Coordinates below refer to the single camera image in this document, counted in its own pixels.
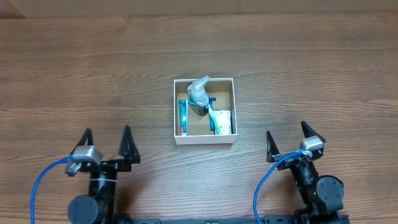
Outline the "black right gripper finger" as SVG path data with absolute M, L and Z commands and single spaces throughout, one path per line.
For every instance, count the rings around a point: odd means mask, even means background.
M 305 138 L 318 136 L 323 143 L 326 143 L 326 139 L 322 137 L 320 134 L 318 134 L 315 130 L 313 130 L 305 121 L 302 121 L 300 124 Z
M 266 132 L 266 136 L 267 136 L 267 157 L 266 157 L 266 161 L 268 163 L 274 163 L 280 160 L 280 152 L 277 148 L 277 145 L 271 135 L 270 131 Z

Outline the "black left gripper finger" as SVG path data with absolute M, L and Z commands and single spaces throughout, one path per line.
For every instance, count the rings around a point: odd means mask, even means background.
M 71 155 L 75 152 L 75 149 L 78 146 L 92 146 L 93 145 L 93 135 L 92 130 L 90 128 L 86 128 L 85 132 L 83 133 L 81 139 L 78 141 L 76 146 L 71 151 Z
M 119 155 L 130 164 L 139 164 L 141 162 L 141 157 L 132 137 L 131 128 L 128 125 L 124 127 Z

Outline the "red green toothpaste tube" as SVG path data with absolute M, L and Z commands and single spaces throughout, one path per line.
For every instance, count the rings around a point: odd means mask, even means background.
M 188 133 L 187 131 L 188 100 L 179 100 L 178 105 L 180 110 L 180 135 L 186 136 Z

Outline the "green white soap packet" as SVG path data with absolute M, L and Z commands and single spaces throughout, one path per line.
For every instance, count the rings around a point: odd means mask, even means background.
M 216 135 L 228 135 L 232 134 L 231 125 L 231 112 L 230 110 L 218 110 L 214 111 L 216 119 L 215 133 Z

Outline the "green white toothbrush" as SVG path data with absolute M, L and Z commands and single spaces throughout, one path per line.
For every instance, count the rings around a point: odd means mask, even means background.
M 215 123 L 215 134 L 219 134 L 220 133 L 220 129 L 219 129 L 219 126 L 218 126 L 218 123 L 217 123 L 217 119 L 216 119 L 216 115 L 215 115 L 215 113 L 214 113 L 214 111 L 212 111 L 212 117 L 213 117 L 213 121 L 214 121 L 214 123 Z

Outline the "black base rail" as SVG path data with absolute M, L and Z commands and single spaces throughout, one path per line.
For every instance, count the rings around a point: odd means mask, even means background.
M 207 218 L 207 219 L 181 219 L 160 220 L 158 218 L 131 219 L 129 224 L 259 224 L 255 218 Z M 264 224 L 294 224 L 308 223 L 296 219 L 293 215 L 266 215 L 262 219 Z

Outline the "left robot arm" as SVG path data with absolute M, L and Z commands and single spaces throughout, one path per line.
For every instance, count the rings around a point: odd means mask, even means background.
M 124 127 L 118 154 L 120 159 L 104 161 L 95 148 L 91 129 L 86 129 L 65 168 L 70 177 L 77 172 L 90 175 L 88 193 L 75 197 L 68 206 L 71 223 L 132 223 L 130 215 L 115 212 L 117 174 L 130 172 L 133 164 L 141 162 L 129 126 Z

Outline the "clear pump sanitizer bottle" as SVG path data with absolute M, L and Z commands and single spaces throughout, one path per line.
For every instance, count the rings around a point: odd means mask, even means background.
M 209 76 L 196 79 L 187 88 L 188 102 L 193 111 L 199 116 L 205 116 L 208 112 L 209 97 L 205 90 L 205 85 L 209 79 Z

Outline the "white cardboard box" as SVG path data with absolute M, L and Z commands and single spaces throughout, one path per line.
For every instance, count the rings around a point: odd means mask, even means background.
M 205 85 L 205 91 L 210 98 L 216 98 L 213 103 L 215 110 L 231 112 L 231 134 L 216 135 L 210 129 L 210 117 L 197 115 L 192 108 L 188 109 L 187 135 L 182 136 L 180 130 L 180 110 L 178 101 L 188 98 L 188 86 L 192 79 L 174 81 L 174 138 L 177 145 L 191 144 L 232 144 L 238 135 L 236 122 L 236 101 L 234 80 L 232 78 L 211 78 Z

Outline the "blue disposable razor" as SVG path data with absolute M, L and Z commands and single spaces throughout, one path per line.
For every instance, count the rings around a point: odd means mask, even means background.
M 214 101 L 216 101 L 216 98 L 209 98 L 208 112 L 209 112 L 209 115 L 210 115 L 210 129 L 212 131 L 215 131 L 215 123 L 214 123 L 213 117 L 212 117 L 213 102 Z

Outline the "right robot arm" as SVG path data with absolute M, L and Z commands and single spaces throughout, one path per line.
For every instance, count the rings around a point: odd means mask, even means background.
M 320 175 L 315 168 L 314 161 L 323 156 L 326 139 L 305 121 L 301 122 L 301 127 L 304 138 L 299 148 L 286 155 L 279 152 L 271 132 L 266 132 L 266 161 L 273 163 L 273 166 L 256 188 L 253 200 L 255 218 L 259 223 L 348 224 L 349 216 L 340 214 L 343 209 L 343 182 L 332 175 Z M 259 190 L 275 169 L 291 171 L 305 207 L 294 211 L 292 215 L 266 215 L 260 218 L 257 212 Z

